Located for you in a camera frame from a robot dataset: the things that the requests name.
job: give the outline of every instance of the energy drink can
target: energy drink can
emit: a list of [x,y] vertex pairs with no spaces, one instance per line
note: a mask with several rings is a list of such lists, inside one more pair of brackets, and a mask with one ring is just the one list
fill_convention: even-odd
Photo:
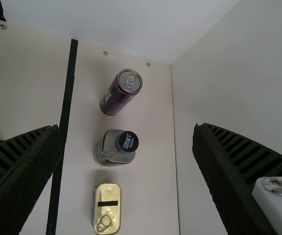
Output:
[[136,71],[122,70],[102,97],[101,111],[108,116],[116,115],[140,92],[142,85],[142,78]]

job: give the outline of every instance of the screw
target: screw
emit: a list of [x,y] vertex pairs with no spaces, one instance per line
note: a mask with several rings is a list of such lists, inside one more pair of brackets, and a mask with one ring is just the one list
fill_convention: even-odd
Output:
[[7,26],[5,26],[4,24],[0,25],[0,29],[6,29],[6,28],[7,28]]
[[282,195],[282,181],[274,177],[267,177],[262,180],[265,189],[273,194]]
[[103,230],[103,225],[100,224],[100,225],[98,226],[98,231],[102,231],[102,230]]

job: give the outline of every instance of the white shelf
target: white shelf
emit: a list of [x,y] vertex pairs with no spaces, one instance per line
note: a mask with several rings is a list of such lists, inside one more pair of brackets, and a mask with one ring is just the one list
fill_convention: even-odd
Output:
[[[79,43],[62,174],[57,234],[95,234],[90,224],[94,186],[122,189],[120,235],[179,234],[170,66]],[[116,116],[99,101],[116,74],[136,70],[141,92]],[[108,129],[135,132],[140,145],[128,165],[99,166],[93,147]]]

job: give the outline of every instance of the black bottle cap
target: black bottle cap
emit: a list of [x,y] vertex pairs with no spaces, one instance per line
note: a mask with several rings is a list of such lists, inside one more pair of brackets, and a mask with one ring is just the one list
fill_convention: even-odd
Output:
[[118,146],[116,146],[119,152],[134,152],[139,146],[139,139],[137,135],[131,131],[125,131],[118,136],[117,141]]

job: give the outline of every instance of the gold tin can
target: gold tin can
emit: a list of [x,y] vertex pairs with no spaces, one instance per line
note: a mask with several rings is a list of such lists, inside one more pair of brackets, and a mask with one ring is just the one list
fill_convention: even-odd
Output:
[[120,229],[121,189],[117,184],[101,184],[93,189],[91,224],[96,234],[111,235]]

